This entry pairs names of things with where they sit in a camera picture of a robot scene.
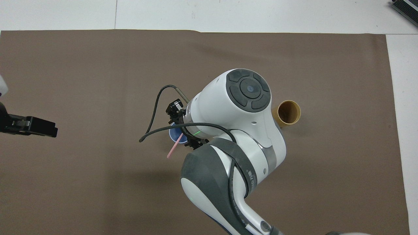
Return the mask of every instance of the pink straw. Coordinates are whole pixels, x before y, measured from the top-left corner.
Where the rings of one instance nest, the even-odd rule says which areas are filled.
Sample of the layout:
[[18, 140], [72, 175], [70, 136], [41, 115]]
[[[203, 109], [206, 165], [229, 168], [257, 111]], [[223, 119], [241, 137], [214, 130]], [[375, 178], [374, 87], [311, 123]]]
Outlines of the pink straw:
[[180, 142], [180, 139], [183, 137], [183, 133], [178, 137], [177, 141], [174, 143], [173, 147], [171, 148], [170, 152], [167, 155], [167, 159], [170, 158], [171, 154], [173, 153], [174, 149], [177, 147], [178, 143]]

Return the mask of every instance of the brown mat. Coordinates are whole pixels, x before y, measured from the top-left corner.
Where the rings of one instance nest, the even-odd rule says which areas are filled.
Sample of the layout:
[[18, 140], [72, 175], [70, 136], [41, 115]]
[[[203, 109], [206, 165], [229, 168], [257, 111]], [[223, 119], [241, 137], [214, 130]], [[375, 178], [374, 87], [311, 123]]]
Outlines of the brown mat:
[[[167, 132], [138, 139], [163, 85], [192, 98], [238, 67], [302, 109], [255, 211], [286, 235], [409, 234], [384, 35], [130, 30], [1, 32], [1, 102], [59, 131], [0, 133], [0, 233], [226, 234], [181, 189], [191, 149], [167, 160]], [[153, 129], [177, 97], [163, 93]]]

